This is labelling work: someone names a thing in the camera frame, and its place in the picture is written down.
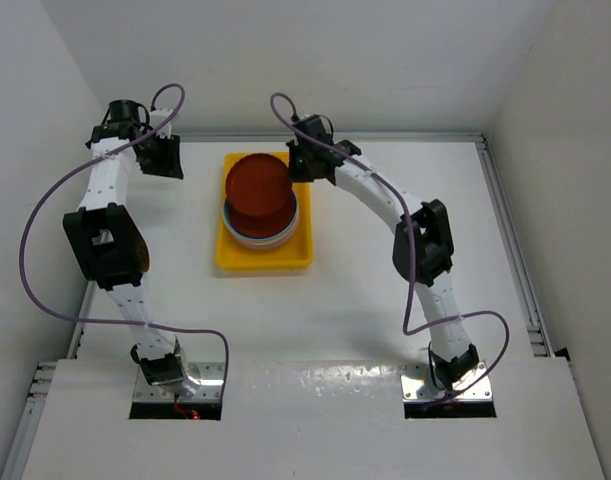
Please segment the dark red plate top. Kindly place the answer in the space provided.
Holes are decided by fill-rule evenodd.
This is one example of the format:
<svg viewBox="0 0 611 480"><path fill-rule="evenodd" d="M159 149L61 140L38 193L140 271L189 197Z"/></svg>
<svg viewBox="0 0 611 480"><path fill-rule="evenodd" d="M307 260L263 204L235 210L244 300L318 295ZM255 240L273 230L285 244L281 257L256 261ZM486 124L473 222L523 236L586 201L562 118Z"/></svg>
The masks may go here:
<svg viewBox="0 0 611 480"><path fill-rule="evenodd" d="M236 211L251 217L275 213L291 192L287 164L266 153L244 156L234 163L225 180L226 199Z"/></svg>

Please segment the dark red plate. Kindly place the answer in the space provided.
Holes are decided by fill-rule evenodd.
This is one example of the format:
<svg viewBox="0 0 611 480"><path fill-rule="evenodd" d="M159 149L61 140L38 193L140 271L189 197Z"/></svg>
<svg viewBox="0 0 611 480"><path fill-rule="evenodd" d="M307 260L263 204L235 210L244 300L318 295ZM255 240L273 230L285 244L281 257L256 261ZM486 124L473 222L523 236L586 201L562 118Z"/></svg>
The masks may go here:
<svg viewBox="0 0 611 480"><path fill-rule="evenodd" d="M236 211L251 217L275 213L291 192L287 164L266 153L244 156L234 163L225 180L226 199Z"/></svg>
<svg viewBox="0 0 611 480"><path fill-rule="evenodd" d="M296 212L296 197L292 193L274 213L261 216L243 214L229 201L226 201L225 205L229 225L236 233L250 238L268 238L279 234L290 225Z"/></svg>

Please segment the light blue plate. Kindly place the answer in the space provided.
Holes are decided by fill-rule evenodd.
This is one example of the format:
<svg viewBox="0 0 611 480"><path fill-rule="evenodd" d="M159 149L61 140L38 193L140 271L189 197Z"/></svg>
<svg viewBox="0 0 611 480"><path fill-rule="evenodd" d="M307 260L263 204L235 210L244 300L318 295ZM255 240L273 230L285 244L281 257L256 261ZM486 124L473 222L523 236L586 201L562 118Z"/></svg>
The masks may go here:
<svg viewBox="0 0 611 480"><path fill-rule="evenodd" d="M225 202L224 202L224 205L223 205L223 211L222 211L222 218L223 218L224 224L225 224L226 222L228 222L228 218L227 218L227 213L228 213L228 211L227 211L227 206L225 205ZM294 221L294 220L298 220L298 221L299 221L299 206L298 206L298 200L297 200L297 197L296 197L296 212L295 212L294 219L293 219L292 221Z"/></svg>

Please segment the cream white plate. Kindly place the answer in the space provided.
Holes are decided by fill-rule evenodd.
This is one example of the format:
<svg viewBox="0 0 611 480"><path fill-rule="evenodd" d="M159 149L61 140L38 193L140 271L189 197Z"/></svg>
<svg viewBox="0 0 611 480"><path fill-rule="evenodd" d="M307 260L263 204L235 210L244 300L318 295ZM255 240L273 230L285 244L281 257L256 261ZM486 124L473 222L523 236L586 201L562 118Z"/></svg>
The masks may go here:
<svg viewBox="0 0 611 480"><path fill-rule="evenodd" d="M296 232L298 220L291 221L281 230L274 229L270 224L251 223L240 227L226 222L225 226L234 240L250 249L272 249L286 243Z"/></svg>

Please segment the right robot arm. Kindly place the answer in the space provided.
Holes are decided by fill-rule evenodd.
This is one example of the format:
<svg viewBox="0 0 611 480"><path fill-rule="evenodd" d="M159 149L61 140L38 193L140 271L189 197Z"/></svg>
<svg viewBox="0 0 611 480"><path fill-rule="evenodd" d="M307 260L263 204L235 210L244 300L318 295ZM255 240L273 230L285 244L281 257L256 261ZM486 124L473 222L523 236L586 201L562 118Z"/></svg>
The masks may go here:
<svg viewBox="0 0 611 480"><path fill-rule="evenodd" d="M403 334L430 335L430 377L444 392L453 389L479 362L463 325L453 291L454 242L447 208L423 201L396 185L349 140L337 142L321 115L293 114L285 125L289 172L297 183L326 180L351 194L381 219L394 235L392 262L408 283Z"/></svg>

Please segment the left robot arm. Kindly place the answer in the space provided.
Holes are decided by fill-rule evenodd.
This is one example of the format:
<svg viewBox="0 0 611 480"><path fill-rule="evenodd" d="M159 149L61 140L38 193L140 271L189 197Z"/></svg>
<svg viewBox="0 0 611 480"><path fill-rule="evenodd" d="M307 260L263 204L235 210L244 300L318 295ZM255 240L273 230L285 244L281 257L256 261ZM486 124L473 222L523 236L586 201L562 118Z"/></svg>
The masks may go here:
<svg viewBox="0 0 611 480"><path fill-rule="evenodd" d="M154 326L147 302L149 250L130 216L127 190L131 170L183 179L180 138L169 127L155 133L152 121L167 111L132 100L114 100L87 143L101 160L90 172L76 211L63 227L86 279L104 290L129 322L134 345L130 355L148 384L174 391L187 379L177 337Z"/></svg>

